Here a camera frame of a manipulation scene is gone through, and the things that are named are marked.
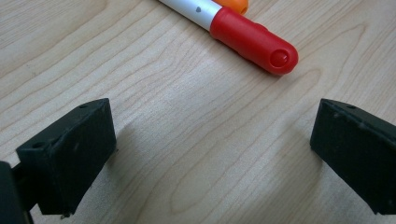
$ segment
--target table surface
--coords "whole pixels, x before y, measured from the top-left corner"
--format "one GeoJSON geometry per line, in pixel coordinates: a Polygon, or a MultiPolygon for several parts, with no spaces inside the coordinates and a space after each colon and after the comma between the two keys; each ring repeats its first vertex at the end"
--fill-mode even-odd
{"type": "Polygon", "coordinates": [[[309,146],[321,98],[396,123],[396,1],[250,0],[299,51],[274,77],[155,0],[0,2],[0,159],[109,98],[119,151],[70,218],[36,223],[395,223],[309,146]]]}

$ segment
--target light wooden surface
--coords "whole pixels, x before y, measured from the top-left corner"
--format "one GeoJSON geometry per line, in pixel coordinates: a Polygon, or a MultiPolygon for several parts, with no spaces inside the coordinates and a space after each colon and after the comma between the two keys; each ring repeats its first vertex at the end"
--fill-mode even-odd
{"type": "Polygon", "coordinates": [[[396,223],[310,150],[320,98],[396,124],[396,1],[250,0],[299,50],[272,77],[155,0],[0,1],[0,159],[108,97],[114,155],[70,218],[36,223],[396,223]]]}

